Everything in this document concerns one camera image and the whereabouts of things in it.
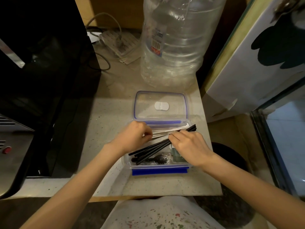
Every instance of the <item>person's left hand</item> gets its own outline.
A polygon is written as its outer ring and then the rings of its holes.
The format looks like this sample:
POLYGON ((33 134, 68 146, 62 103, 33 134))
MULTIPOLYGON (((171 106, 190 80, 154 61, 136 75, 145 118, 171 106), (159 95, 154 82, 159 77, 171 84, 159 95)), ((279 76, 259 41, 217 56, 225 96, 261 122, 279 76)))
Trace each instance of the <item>person's left hand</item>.
POLYGON ((153 138, 151 128, 142 121, 133 121, 127 125, 110 144, 118 148, 120 155, 135 151, 153 138))

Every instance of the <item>stone countertop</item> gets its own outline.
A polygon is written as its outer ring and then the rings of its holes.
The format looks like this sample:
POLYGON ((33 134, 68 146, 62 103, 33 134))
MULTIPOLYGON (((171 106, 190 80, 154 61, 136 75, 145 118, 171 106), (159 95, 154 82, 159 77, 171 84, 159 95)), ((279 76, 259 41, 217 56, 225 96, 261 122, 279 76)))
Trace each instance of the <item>stone countertop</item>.
MULTIPOLYGON (((133 120, 135 96, 140 90, 183 93, 187 99, 188 119, 196 124, 197 131, 212 148, 197 82, 186 90, 154 88, 141 77, 140 59, 125 65, 107 49, 96 46, 95 50, 109 59, 111 69, 101 75, 78 170, 85 167, 105 143, 110 142, 122 127, 133 120)), ((97 57, 101 68, 107 67, 107 63, 97 57)), ((122 159, 119 159, 106 174, 92 201, 120 200, 128 196, 222 194, 218 181, 194 167, 187 174, 132 176, 131 173, 131 169, 124 167, 122 159)), ((69 180, 26 179, 21 189, 11 198, 50 197, 69 180)))

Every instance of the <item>black appliance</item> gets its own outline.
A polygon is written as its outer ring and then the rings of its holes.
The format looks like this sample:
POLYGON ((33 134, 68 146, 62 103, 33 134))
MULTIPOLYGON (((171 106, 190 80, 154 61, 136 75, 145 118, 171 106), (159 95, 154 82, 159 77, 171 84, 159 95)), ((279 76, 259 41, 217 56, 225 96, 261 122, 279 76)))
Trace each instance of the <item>black appliance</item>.
POLYGON ((0 196, 78 168, 101 71, 74 0, 0 5, 0 196))

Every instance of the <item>large water bottle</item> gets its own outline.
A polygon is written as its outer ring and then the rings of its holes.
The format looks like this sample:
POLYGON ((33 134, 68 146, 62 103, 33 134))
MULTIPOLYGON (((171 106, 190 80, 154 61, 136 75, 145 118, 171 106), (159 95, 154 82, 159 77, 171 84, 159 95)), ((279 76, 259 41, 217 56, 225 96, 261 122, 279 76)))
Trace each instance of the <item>large water bottle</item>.
POLYGON ((144 0, 141 75, 152 86, 189 86, 226 0, 144 0))

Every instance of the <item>paint-splattered shirt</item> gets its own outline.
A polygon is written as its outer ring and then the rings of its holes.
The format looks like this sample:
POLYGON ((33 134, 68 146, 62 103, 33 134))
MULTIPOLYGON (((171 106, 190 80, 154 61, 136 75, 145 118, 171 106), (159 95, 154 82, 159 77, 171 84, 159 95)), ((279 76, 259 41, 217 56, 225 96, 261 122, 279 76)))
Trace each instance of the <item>paint-splattered shirt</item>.
POLYGON ((186 197, 118 201, 101 229, 224 229, 186 197))

